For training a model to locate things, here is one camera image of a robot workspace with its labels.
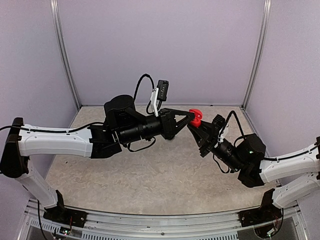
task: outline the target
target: table top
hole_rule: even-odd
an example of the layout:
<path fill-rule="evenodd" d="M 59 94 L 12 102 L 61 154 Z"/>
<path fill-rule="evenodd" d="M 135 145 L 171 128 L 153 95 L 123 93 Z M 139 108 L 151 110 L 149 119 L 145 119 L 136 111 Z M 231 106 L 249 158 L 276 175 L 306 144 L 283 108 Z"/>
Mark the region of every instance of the table top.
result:
<path fill-rule="evenodd" d="M 204 121 L 211 122 L 220 114 L 227 117 L 234 110 L 244 134 L 252 133 L 239 107 L 230 106 L 167 106 L 188 111 L 199 109 Z M 145 113 L 145 106 L 136 110 Z M 72 127 L 105 119 L 102 106 L 82 107 Z M 227 139 L 239 137 L 237 122 L 229 122 Z M 144 140 L 134 142 L 132 149 L 147 146 Z M 227 166 L 220 162 L 223 169 Z M 156 137 L 151 148 L 139 152 L 122 152 L 107 159 L 90 159 L 57 155 L 46 180 L 58 189 L 69 206 L 127 214 L 182 215 L 214 213 L 259 206 L 264 192 L 273 183 L 247 188 L 238 174 L 223 174 L 212 154 L 202 158 L 187 127 L 171 141 Z"/>

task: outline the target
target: vertical metal post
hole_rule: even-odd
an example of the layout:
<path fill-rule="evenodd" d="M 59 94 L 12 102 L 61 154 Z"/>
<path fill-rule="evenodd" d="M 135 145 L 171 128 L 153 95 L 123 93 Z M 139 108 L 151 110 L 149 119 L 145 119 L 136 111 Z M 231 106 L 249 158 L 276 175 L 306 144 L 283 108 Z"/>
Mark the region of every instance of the vertical metal post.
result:
<path fill-rule="evenodd" d="M 267 35 L 270 9 L 271 9 L 271 0 L 264 0 L 264 8 L 263 8 L 263 15 L 262 15 L 262 22 L 261 22 L 261 27 L 260 27 L 258 45 L 257 45 L 256 51 L 255 51 L 254 62 L 253 62 L 252 70 L 250 73 L 249 84 L 247 86 L 245 96 L 243 99 L 243 103 L 242 103 L 242 107 L 244 110 L 246 110 L 246 108 L 248 106 L 248 103 L 249 103 L 249 100 L 251 97 L 251 93 L 252 93 L 256 78 L 257 78 L 259 64 L 260 64 L 260 60 L 261 60 L 262 53 L 264 50 L 265 39 L 266 39 L 266 35 Z"/>
<path fill-rule="evenodd" d="M 72 93 L 72 98 L 73 98 L 74 104 L 75 104 L 77 110 L 79 111 L 82 105 L 81 105 L 81 102 L 79 99 L 79 95 L 77 92 L 74 78 L 71 73 L 69 59 L 68 59 L 68 55 L 67 55 L 67 51 L 66 51 L 66 47 L 65 47 L 65 43 L 64 43 L 64 36 L 63 36 L 63 32 L 62 32 L 61 20 L 60 20 L 60 15 L 59 15 L 58 0 L 50 0 L 50 4 L 51 4 L 51 12 L 52 12 L 52 17 L 53 17 L 55 34 L 56 34 L 57 41 L 58 41 L 58 46 L 59 46 L 59 50 L 60 50 L 60 55 L 61 55 L 61 60 L 63 63 L 65 75 L 66 75 L 66 78 L 67 78 L 67 81 L 68 81 L 68 84 L 69 84 L 69 87 L 70 87 L 70 90 Z"/>

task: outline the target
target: wall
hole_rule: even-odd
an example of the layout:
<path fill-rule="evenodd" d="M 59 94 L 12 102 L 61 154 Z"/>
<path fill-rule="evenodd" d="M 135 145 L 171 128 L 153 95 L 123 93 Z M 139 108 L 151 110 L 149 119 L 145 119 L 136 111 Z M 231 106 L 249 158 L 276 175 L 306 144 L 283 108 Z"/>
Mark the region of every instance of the wall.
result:
<path fill-rule="evenodd" d="M 2 1 L 0 45 L 0 126 L 23 117 L 33 125 L 68 127 L 76 108 L 59 54 L 50 1 Z M 7 130 L 0 132 L 0 146 L 7 134 Z M 32 161 L 45 176 L 52 156 L 32 157 Z M 28 199 L 18 182 L 0 175 L 0 239 L 17 239 Z"/>
<path fill-rule="evenodd" d="M 271 156 L 320 136 L 320 2 L 273 0 L 262 59 L 247 108 Z M 320 192 L 298 201 L 319 239 Z"/>
<path fill-rule="evenodd" d="M 241 105 L 263 0 L 68 0 L 64 40 L 84 105 L 133 95 L 139 77 L 170 81 L 168 103 Z M 147 103 L 149 81 L 137 103 Z"/>

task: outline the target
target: metal frame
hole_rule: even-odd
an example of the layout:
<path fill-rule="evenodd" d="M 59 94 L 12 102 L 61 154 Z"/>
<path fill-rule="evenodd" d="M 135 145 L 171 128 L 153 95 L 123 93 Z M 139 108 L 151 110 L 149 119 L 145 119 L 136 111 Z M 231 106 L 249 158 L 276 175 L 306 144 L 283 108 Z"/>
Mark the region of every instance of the metal frame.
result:
<path fill-rule="evenodd" d="M 18 240 L 26 240 L 31 227 L 39 228 L 37 201 L 30 199 L 24 211 L 23 224 Z M 238 231 L 250 229 L 241 227 L 239 210 L 189 214 L 189 215 L 137 215 L 94 211 L 82 208 L 88 213 L 84 228 L 73 227 L 72 239 L 85 240 L 145 240 L 145 239 L 238 239 Z M 307 240 L 308 234 L 297 203 L 284 210 L 284 218 L 292 218 L 299 240 Z M 49 221 L 41 217 L 45 231 L 54 232 L 67 225 Z"/>
<path fill-rule="evenodd" d="M 50 5 L 51 5 L 53 24 L 54 24 L 55 34 L 56 34 L 56 38 L 57 38 L 57 42 L 58 42 L 58 46 L 59 46 L 59 51 L 60 51 L 60 55 L 61 55 L 63 68 L 64 68 L 65 75 L 66 75 L 66 78 L 67 78 L 67 81 L 68 81 L 68 84 L 69 84 L 69 87 L 71 90 L 74 104 L 76 106 L 76 109 L 79 111 L 80 108 L 82 107 L 82 105 L 80 102 L 79 94 L 77 92 L 74 78 L 71 73 L 69 59 L 68 59 L 66 46 L 65 46 L 65 42 L 64 42 L 64 35 L 62 32 L 62 27 L 61 27 L 58 0 L 50 0 Z"/>
<path fill-rule="evenodd" d="M 258 45 L 255 51 L 254 62 L 253 62 L 253 67 L 250 73 L 248 87 L 246 89 L 245 96 L 242 103 L 242 107 L 244 110 L 246 110 L 248 106 L 248 103 L 253 91 L 253 87 L 257 78 L 257 73 L 258 73 L 262 53 L 264 50 L 265 39 L 267 35 L 270 9 L 271 9 L 271 0 L 264 0 L 264 9 L 263 9 L 262 22 L 260 27 L 260 34 L 258 38 Z"/>

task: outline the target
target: red object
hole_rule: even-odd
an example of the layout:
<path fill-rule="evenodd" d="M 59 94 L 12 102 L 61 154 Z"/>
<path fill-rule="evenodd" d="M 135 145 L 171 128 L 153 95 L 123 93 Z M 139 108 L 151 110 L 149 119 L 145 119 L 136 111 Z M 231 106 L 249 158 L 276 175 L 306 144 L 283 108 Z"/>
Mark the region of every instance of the red object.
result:
<path fill-rule="evenodd" d="M 190 113 L 194 113 L 194 119 L 189 123 L 192 126 L 198 128 L 201 125 L 201 119 L 203 117 L 202 112 L 199 109 L 190 109 Z"/>

